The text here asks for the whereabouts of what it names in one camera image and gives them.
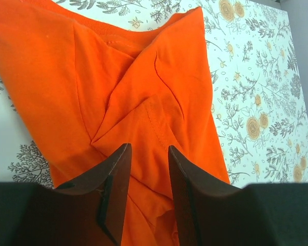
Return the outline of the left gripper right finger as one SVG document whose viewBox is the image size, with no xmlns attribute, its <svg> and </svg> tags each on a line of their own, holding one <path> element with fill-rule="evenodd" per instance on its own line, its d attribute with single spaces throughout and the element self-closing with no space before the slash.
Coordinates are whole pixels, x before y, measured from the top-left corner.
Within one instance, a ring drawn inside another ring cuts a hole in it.
<svg viewBox="0 0 308 246">
<path fill-rule="evenodd" d="M 308 245 L 308 183 L 237 188 L 168 150 L 180 245 Z"/>
</svg>

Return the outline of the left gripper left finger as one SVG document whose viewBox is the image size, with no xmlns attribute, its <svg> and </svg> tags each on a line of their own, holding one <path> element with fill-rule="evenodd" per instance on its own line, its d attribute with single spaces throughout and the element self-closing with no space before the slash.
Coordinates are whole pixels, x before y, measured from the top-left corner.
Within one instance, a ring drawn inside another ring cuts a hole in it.
<svg viewBox="0 0 308 246">
<path fill-rule="evenodd" d="M 120 245 L 132 148 L 49 189 L 0 182 L 0 245 Z"/>
</svg>

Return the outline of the orange t-shirt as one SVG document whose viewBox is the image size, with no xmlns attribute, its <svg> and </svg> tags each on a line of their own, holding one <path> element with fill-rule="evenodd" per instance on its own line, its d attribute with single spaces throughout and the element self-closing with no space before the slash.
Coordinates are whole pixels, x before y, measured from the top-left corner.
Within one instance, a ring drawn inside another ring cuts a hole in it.
<svg viewBox="0 0 308 246">
<path fill-rule="evenodd" d="M 58 186 L 132 146 L 122 245 L 179 245 L 168 148 L 228 182 L 200 7 L 127 31 L 0 1 L 0 77 Z"/>
</svg>

